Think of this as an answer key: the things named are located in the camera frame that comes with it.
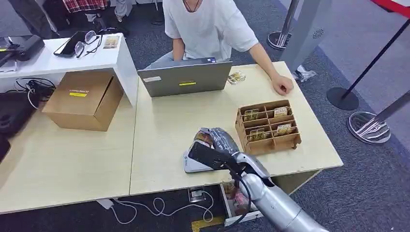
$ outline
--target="desk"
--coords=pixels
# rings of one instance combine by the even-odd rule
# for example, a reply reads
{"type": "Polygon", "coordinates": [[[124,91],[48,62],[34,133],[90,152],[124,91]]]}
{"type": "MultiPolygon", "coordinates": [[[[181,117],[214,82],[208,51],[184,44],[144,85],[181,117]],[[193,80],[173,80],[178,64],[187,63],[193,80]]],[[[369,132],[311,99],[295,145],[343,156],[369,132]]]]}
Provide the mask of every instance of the desk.
{"type": "MultiPolygon", "coordinates": [[[[289,78],[284,62],[277,71],[289,78]]],[[[240,144],[234,123],[239,107],[288,99],[302,136],[296,150],[260,155],[277,184],[292,193],[320,170],[343,165],[329,138],[295,83],[286,97],[273,92],[265,72],[257,65],[232,68],[247,77],[238,85],[226,84],[223,91],[150,98],[144,85],[138,89],[130,195],[185,189],[230,182],[226,170],[187,174],[182,153],[189,148],[200,127],[221,127],[240,144]]]]}
{"type": "Polygon", "coordinates": [[[0,214],[127,196],[134,119],[125,96],[107,132],[62,129],[37,111],[0,164],[0,214]]]}
{"type": "Polygon", "coordinates": [[[16,72],[0,72],[0,80],[3,85],[1,88],[3,90],[13,89],[14,80],[11,80],[7,88],[5,88],[5,78],[12,79],[12,77],[17,78],[34,75],[48,75],[42,77],[46,77],[57,84],[67,72],[111,69],[117,75],[131,104],[134,106],[136,105],[138,75],[134,62],[131,58],[131,54],[128,50],[127,43],[125,42],[122,34],[104,35],[102,38],[102,44],[97,49],[97,52],[86,57],[61,58],[54,56],[53,52],[67,40],[67,38],[44,40],[45,47],[40,51],[40,53],[28,61],[19,62],[19,68],[16,72]],[[108,36],[116,35],[119,36],[117,48],[103,49],[105,39],[108,36]]]}
{"type": "MultiPolygon", "coordinates": [[[[284,62],[274,65],[292,76],[284,62]]],[[[258,156],[285,192],[343,165],[296,83],[282,97],[259,66],[238,70],[246,80],[222,91],[151,99],[139,85],[136,108],[124,96],[107,132],[61,129],[36,112],[0,164],[0,214],[230,182],[226,170],[186,174],[182,153],[200,127],[222,127],[240,144],[237,109],[261,102],[289,99],[301,131],[296,150],[258,156]]]]}

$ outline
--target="yellow floor marking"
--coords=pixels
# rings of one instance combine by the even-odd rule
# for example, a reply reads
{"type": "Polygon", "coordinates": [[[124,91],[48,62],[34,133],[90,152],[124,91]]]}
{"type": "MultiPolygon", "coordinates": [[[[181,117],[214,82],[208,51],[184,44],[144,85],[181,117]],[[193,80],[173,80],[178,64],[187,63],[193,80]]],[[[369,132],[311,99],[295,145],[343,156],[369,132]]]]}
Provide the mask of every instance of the yellow floor marking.
{"type": "Polygon", "coordinates": [[[222,224],[225,221],[225,217],[214,217],[212,222],[205,222],[204,220],[193,221],[191,222],[192,232],[199,232],[201,228],[214,226],[222,224]]]}

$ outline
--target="stanchion base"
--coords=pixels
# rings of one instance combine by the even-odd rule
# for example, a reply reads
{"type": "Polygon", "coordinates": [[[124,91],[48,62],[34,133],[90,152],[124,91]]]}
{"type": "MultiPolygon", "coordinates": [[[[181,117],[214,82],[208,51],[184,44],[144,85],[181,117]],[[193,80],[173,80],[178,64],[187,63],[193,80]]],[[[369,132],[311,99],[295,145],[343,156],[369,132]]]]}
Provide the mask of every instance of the stanchion base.
{"type": "Polygon", "coordinates": [[[270,33],[266,41],[268,45],[271,46],[272,48],[283,51],[288,46],[288,43],[289,43],[289,40],[291,39],[292,34],[288,33],[288,37],[286,38],[285,45],[280,47],[280,46],[277,46],[277,44],[278,44],[279,36],[281,33],[282,31],[275,31],[275,32],[270,33]]]}
{"type": "Polygon", "coordinates": [[[331,88],[327,91],[327,99],[329,102],[341,110],[355,110],[359,107],[359,99],[356,95],[350,92],[345,99],[342,99],[343,94],[345,94],[347,89],[345,88],[331,88]]]}
{"type": "Polygon", "coordinates": [[[385,122],[370,122],[375,116],[369,112],[355,112],[350,115],[347,127],[357,139],[364,143],[383,144],[390,139],[390,128],[385,122]]]}

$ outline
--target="necklace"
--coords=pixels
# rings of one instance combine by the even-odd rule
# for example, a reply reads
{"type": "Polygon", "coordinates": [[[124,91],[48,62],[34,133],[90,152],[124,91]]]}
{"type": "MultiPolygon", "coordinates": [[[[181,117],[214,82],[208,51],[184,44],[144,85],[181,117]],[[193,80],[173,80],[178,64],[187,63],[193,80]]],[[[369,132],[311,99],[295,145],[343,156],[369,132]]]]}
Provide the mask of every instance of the necklace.
{"type": "Polygon", "coordinates": [[[197,7],[198,7],[198,4],[199,4],[199,1],[200,1],[200,0],[198,0],[198,1],[196,2],[195,8],[194,8],[193,10],[191,10],[191,8],[190,8],[190,6],[188,5],[188,3],[187,3],[186,0],[183,0],[183,1],[184,1],[184,3],[185,3],[185,6],[186,6],[188,12],[189,12],[189,13],[194,13],[194,12],[197,10],[197,7]]]}

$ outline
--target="person's hand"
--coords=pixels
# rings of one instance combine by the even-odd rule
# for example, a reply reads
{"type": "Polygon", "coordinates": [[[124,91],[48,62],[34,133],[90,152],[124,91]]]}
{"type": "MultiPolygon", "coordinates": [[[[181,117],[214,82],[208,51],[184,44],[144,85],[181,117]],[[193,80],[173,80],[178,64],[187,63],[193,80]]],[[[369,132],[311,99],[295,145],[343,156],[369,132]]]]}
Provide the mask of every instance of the person's hand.
{"type": "Polygon", "coordinates": [[[293,82],[285,76],[276,76],[272,78],[272,87],[279,95],[286,95],[293,89],[293,82]]]}

